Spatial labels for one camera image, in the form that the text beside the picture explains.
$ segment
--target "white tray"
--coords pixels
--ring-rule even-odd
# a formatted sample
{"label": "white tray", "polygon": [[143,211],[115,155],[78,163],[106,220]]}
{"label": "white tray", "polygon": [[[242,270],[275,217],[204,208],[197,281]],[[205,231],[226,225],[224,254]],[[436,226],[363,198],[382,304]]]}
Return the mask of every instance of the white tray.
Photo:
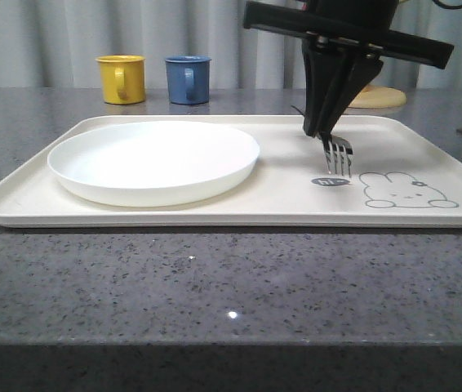
{"label": "white tray", "polygon": [[[65,190],[46,165],[53,146],[81,132],[160,120],[229,124],[257,140],[260,159],[224,194],[153,208],[88,202]],[[0,225],[462,227],[462,163],[388,118],[344,116],[334,133],[353,145],[353,176],[348,184],[327,186],[338,177],[327,174],[322,147],[303,133],[301,116],[90,118],[0,181]]]}

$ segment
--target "tray rim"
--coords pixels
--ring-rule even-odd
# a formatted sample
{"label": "tray rim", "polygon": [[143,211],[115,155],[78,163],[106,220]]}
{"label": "tray rim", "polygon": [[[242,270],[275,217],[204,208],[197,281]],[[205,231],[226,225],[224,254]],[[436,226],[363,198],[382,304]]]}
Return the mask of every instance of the tray rim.
{"label": "tray rim", "polygon": [[[53,140],[50,144],[46,145],[43,147],[39,152],[37,152],[34,156],[32,156],[30,159],[28,159],[26,162],[22,163],[20,166],[18,166],[14,171],[12,171],[10,174],[5,176],[3,179],[0,180],[0,188],[8,185],[12,179],[14,179],[16,176],[21,175],[25,170],[28,170],[27,167],[31,166],[35,161],[38,159],[42,159],[43,161],[46,162],[46,156],[49,154],[51,149],[58,145],[60,142],[63,140],[66,140],[72,136],[75,136],[79,133],[83,133],[85,131],[88,131],[90,129],[94,129],[95,127],[101,127],[102,124],[98,123],[103,123],[106,121],[110,121],[113,119],[116,120],[122,120],[120,123],[137,123],[141,121],[157,121],[157,120],[180,120],[180,121],[211,121],[213,122],[215,120],[218,120],[219,122],[226,123],[227,119],[242,119],[245,120],[249,123],[262,123],[266,119],[273,119],[275,118],[277,122],[279,123],[281,120],[285,120],[288,123],[294,123],[296,119],[300,119],[303,121],[302,117],[298,114],[248,114],[248,115],[241,115],[241,114],[216,114],[216,115],[184,115],[184,114],[179,114],[179,115],[169,115],[169,114],[164,114],[164,115],[145,115],[145,114],[137,114],[137,115],[107,115],[107,116],[95,116],[92,118],[85,118],[82,121],[78,122],[75,124],[73,127],[65,131],[63,134],[58,136],[55,140]],[[459,161],[458,159],[452,157],[449,155],[449,153],[446,153],[445,151],[441,150],[439,147],[437,147],[434,143],[431,141],[427,140],[424,138],[422,135],[418,134],[417,132],[413,131],[411,128],[409,128],[407,125],[403,124],[402,122],[393,119],[393,118],[386,118],[386,117],[381,117],[381,116],[375,116],[375,115],[367,115],[367,114],[348,114],[348,115],[342,115],[339,124],[341,125],[353,125],[353,124],[359,124],[361,122],[366,123],[369,122],[370,124],[373,125],[385,125],[387,124],[395,124],[400,127],[405,128],[408,132],[411,132],[415,135],[415,137],[418,137],[423,140],[424,143],[434,147],[435,149],[440,150],[442,153],[445,154],[447,159],[450,159],[453,163],[456,163],[458,165],[462,166],[462,162]],[[5,226],[5,227],[11,227],[11,228],[77,228],[77,227],[135,227],[135,226],[140,226],[140,227],[159,227],[159,226],[243,226],[243,227],[254,227],[254,226],[278,226],[278,227],[291,227],[291,226],[300,226],[300,227],[354,227],[354,228],[359,228],[362,229],[364,227],[367,228],[462,228],[462,223],[455,223],[455,224],[447,224],[446,216],[430,216],[429,218],[432,220],[429,223],[382,223],[379,222],[378,219],[371,223],[364,223],[363,225],[360,225],[359,222],[348,222],[348,220],[342,220],[340,221],[338,219],[331,221],[330,219],[323,219],[322,221],[317,221],[316,217],[321,216],[324,217],[322,213],[316,213],[316,214],[308,214],[308,213],[278,213],[275,218],[273,219],[273,215],[269,213],[262,213],[262,212],[257,212],[254,214],[246,214],[246,213],[221,213],[221,212],[204,212],[203,215],[206,216],[208,219],[206,219],[203,223],[200,221],[173,221],[172,217],[175,216],[191,216],[187,211],[123,211],[123,212],[106,212],[103,216],[93,216],[89,218],[88,222],[70,222],[70,219],[78,217],[78,215],[74,214],[60,214],[60,215],[52,215],[52,214],[46,214],[46,215],[41,215],[41,214],[24,214],[24,215],[19,215],[15,213],[4,213],[0,212],[0,225]],[[347,213],[342,213],[342,212],[331,212],[328,214],[328,216],[335,216],[336,218],[339,217],[349,217],[349,216],[370,216],[371,214],[356,214],[349,212]],[[139,220],[139,218],[142,217],[152,217],[152,220],[146,220],[142,221]],[[227,216],[233,219],[227,219],[226,222],[224,222],[221,219],[218,219],[219,216]],[[263,216],[271,216],[271,220],[264,220],[261,219]],[[124,219],[123,222],[120,221],[120,218],[134,218],[134,219]],[[161,220],[155,220],[155,217],[161,217]],[[407,214],[392,214],[392,217],[400,218],[405,221],[410,221],[414,220],[414,216],[408,216]],[[48,222],[44,223],[39,220],[46,219]]]}

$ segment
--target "gray curtain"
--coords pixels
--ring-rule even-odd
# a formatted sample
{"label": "gray curtain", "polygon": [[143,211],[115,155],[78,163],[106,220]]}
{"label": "gray curtain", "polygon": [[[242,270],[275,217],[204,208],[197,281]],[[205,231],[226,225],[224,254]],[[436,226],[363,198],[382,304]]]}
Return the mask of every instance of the gray curtain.
{"label": "gray curtain", "polygon": [[[293,0],[264,1],[300,7]],[[448,3],[461,1],[446,0]],[[301,88],[295,38],[245,30],[245,0],[0,0],[0,87],[99,87],[95,57],[146,58],[146,87],[166,86],[164,57],[210,56],[211,88]],[[393,29],[455,44],[446,70],[384,59],[374,84],[462,88],[462,11],[429,0],[398,8]]]}

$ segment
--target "cartoon rabbit illustration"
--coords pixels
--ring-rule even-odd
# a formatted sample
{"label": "cartoon rabbit illustration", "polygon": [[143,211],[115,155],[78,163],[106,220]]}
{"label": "cartoon rabbit illustration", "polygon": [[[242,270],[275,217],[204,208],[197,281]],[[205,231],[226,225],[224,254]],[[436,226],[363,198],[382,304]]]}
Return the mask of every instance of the cartoon rabbit illustration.
{"label": "cartoon rabbit illustration", "polygon": [[386,174],[363,173],[360,181],[373,208],[456,208],[458,203],[448,200],[439,190],[407,173],[392,171]]}

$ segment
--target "mug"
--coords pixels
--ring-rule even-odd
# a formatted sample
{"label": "mug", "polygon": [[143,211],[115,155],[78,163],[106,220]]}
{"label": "mug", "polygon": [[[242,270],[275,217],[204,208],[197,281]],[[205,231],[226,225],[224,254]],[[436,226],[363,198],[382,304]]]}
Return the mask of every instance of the mug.
{"label": "mug", "polygon": [[209,62],[206,56],[166,58],[167,90],[173,104],[197,105],[209,101]]}
{"label": "mug", "polygon": [[96,58],[102,93],[108,104],[134,104],[146,99],[144,57],[115,55]]}

